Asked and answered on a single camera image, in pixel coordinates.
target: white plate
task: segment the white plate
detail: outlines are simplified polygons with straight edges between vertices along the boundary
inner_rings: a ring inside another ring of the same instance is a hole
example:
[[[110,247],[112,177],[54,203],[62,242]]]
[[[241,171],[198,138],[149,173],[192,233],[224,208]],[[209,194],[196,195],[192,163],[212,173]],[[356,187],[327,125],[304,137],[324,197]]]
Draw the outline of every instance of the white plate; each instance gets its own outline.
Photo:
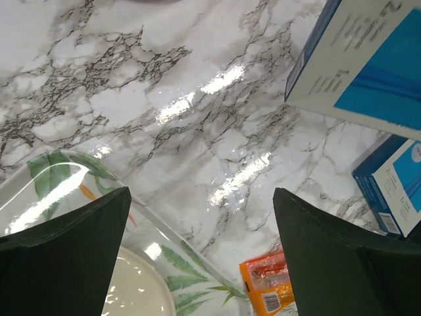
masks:
[[[120,248],[102,316],[175,316],[171,293],[141,257]]]

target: clear glass plate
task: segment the clear glass plate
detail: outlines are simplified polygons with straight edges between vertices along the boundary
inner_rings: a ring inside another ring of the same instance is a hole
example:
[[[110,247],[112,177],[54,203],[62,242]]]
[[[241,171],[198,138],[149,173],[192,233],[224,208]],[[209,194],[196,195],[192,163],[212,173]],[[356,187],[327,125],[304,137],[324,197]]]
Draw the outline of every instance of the clear glass plate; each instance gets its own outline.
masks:
[[[108,169],[84,153],[39,155],[0,186],[0,236],[58,217],[120,186]],[[122,246],[165,279],[177,316],[253,315],[247,295],[135,197]]]

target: white and blue box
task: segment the white and blue box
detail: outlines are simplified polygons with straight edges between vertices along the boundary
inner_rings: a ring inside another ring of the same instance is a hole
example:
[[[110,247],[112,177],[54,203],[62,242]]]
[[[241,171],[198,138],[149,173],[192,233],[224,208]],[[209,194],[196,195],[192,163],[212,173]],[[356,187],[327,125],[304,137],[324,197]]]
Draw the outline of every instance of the white and blue box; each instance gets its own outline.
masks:
[[[285,101],[421,140],[421,0],[328,0]]]
[[[421,142],[389,137],[353,177],[385,232],[407,237],[421,221]]]

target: white marble surface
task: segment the white marble surface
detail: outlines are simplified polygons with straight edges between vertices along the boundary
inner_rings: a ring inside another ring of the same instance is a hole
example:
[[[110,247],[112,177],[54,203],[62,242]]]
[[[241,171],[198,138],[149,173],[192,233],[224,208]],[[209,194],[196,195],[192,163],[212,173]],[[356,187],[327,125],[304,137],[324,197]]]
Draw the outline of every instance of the white marble surface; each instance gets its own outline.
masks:
[[[283,105],[319,0],[4,0],[0,179],[73,148],[104,160],[228,278],[279,246],[275,187],[358,225],[380,133]]]

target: leaf pattern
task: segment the leaf pattern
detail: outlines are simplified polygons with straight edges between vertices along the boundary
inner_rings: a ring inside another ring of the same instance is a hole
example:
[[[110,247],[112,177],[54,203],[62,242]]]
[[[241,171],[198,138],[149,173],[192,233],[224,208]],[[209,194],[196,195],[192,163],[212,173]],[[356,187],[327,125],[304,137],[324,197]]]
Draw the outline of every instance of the leaf pattern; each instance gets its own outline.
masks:
[[[176,275],[169,276],[166,279],[166,285],[170,291],[181,290],[182,288],[188,288],[197,283],[208,282],[206,278],[199,278],[198,276],[191,275]]]
[[[205,296],[206,294],[209,294],[209,292],[194,292],[194,293],[187,293],[187,294],[181,294],[174,298],[174,304],[176,306],[176,309],[180,309],[183,306],[190,304],[192,301],[197,300],[198,298],[201,298],[202,296]]]
[[[186,260],[184,260],[181,255],[176,253],[175,251],[171,250],[170,248],[166,246],[161,246],[162,253],[165,256],[165,258],[172,263],[172,265],[177,268],[178,270],[187,273],[188,275],[194,275],[197,276],[203,280],[208,280],[207,277],[203,276],[201,273],[197,272],[193,265],[188,263]]]
[[[228,302],[232,297],[234,297],[234,294],[232,294],[231,292],[226,296],[226,299],[224,301],[224,303],[222,304],[222,306],[224,306],[226,304],[226,302]]]
[[[185,305],[177,310],[177,316],[188,316],[191,315],[196,309],[198,309],[203,303],[207,301],[200,301]]]
[[[69,159],[59,150],[39,155],[28,161],[27,166],[34,179],[35,191],[39,199],[48,196],[60,183],[70,178],[69,162]],[[60,201],[56,201],[43,212],[46,221],[54,215],[59,205]]]
[[[98,191],[100,191],[100,193],[102,195],[108,194],[108,193],[110,193],[110,192],[112,192],[112,191],[114,191],[116,189],[116,188],[113,188],[112,186],[110,188],[105,188],[101,184],[101,181],[99,180],[99,177],[98,176],[95,176],[95,183],[97,184]]]
[[[190,245],[185,241],[182,240],[182,248],[186,252],[186,254],[195,262],[200,268],[202,268],[204,271],[208,272],[210,275],[212,274],[206,265],[203,263],[202,259],[197,255],[196,251],[194,251]]]
[[[212,288],[208,288],[208,290],[227,291],[227,292],[231,293],[233,296],[236,296],[236,297],[241,298],[243,300],[248,300],[249,299],[249,297],[247,296],[246,293],[240,292],[236,288],[233,288],[233,287],[228,286],[228,285],[224,285],[224,286],[213,286]]]
[[[85,166],[89,169],[89,174],[92,174],[93,176],[98,176],[99,178],[109,179],[116,181],[116,177],[109,172],[107,168],[103,166],[102,163],[100,163],[95,158],[86,155],[85,153],[78,153],[77,156],[71,155],[70,158],[73,160],[73,162]]]
[[[213,275],[208,267],[205,265],[203,260],[197,255],[196,251],[194,251],[190,245],[185,241],[182,240],[182,248],[185,251],[185,253],[193,260],[200,268],[202,268],[204,271],[208,272],[210,275]],[[238,290],[233,284],[231,284],[228,280],[218,280],[220,283],[222,283],[224,286],[217,286],[216,288],[213,288],[213,290],[220,290],[220,291],[229,291],[234,296],[241,298],[242,300],[248,300],[249,297],[246,293]]]

